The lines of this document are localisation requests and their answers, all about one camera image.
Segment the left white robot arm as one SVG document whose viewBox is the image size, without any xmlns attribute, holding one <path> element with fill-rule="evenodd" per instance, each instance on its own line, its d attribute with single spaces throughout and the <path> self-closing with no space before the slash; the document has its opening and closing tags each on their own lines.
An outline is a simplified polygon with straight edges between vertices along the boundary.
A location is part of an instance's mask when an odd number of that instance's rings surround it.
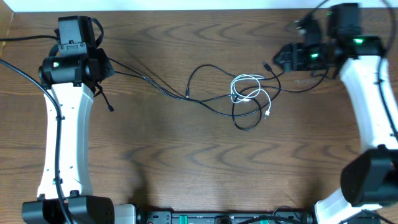
<svg viewBox="0 0 398 224">
<path fill-rule="evenodd" d="M 134 205 L 93 194 L 88 162 L 90 112 L 99 86 L 115 71 L 86 16 L 58 19 L 58 44 L 39 67 L 47 107 L 47 142 L 37 199 L 22 205 L 26 223 L 137 223 Z"/>
</svg>

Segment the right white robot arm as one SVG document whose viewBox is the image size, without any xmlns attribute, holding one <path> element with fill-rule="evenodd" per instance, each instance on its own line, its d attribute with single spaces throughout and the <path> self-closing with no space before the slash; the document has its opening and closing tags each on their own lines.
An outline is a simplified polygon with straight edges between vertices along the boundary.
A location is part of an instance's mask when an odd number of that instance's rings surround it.
<svg viewBox="0 0 398 224">
<path fill-rule="evenodd" d="M 360 155 L 341 172 L 340 187 L 313 209 L 316 223 L 368 223 L 377 210 L 397 203 L 397 102 L 392 91 L 387 55 L 397 23 L 383 44 L 365 35 L 356 3 L 329 9 L 325 34 L 309 12 L 297 21 L 303 42 L 283 46 L 274 63 L 286 72 L 335 69 L 356 117 Z"/>
</svg>

